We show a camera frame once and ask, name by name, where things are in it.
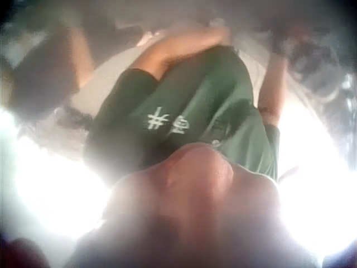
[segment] dark clothing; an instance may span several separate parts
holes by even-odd
[[[185,60],[160,82],[141,70],[125,71],[94,121],[85,159],[111,184],[193,142],[277,177],[279,130],[264,126],[248,71],[231,48]]]
[[[143,35],[140,27],[117,30],[108,23],[92,20],[84,22],[83,33],[96,68],[135,46]],[[71,62],[69,31],[60,30],[29,52],[14,75],[9,108],[21,119],[43,119],[63,104],[79,90]]]

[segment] hashtag symbol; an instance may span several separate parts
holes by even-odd
[[[168,119],[166,119],[166,117],[168,116],[168,114],[164,114],[163,116],[159,116],[161,112],[161,107],[157,107],[155,114],[149,114],[147,117],[150,118],[150,120],[148,121],[149,126],[148,129],[149,130],[157,130],[160,126],[163,126],[163,123],[168,121]]]

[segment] green t-shirt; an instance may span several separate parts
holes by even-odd
[[[212,144],[230,162],[276,179],[279,130],[263,124],[249,73],[230,47],[176,64],[160,81],[126,70],[95,119],[85,159],[115,183],[192,142]]]

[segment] forearm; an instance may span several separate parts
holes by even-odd
[[[131,66],[160,80],[177,61],[214,47],[228,38],[224,28],[204,28],[184,35],[169,36],[149,47]]]
[[[278,126],[286,94],[286,70],[287,59],[271,54],[258,98],[264,124]]]
[[[87,40],[81,28],[69,30],[71,47],[71,61],[75,70],[76,82],[79,88],[83,87],[94,72],[94,62],[91,57]]]

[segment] bright light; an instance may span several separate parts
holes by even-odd
[[[353,83],[353,76],[351,74],[346,74],[345,75],[345,80],[342,82],[342,88],[343,89],[350,89],[352,87]]]
[[[15,126],[15,120],[13,115],[8,111],[0,107],[0,131],[1,133],[6,133],[9,136],[16,136],[17,130]]]
[[[348,170],[320,123],[303,119],[305,131],[290,137],[305,150],[300,169],[279,187],[283,220],[297,242],[326,256],[357,238],[357,174]]]
[[[76,239],[98,223],[109,191],[83,164],[49,155],[29,138],[18,143],[17,190],[49,230]]]

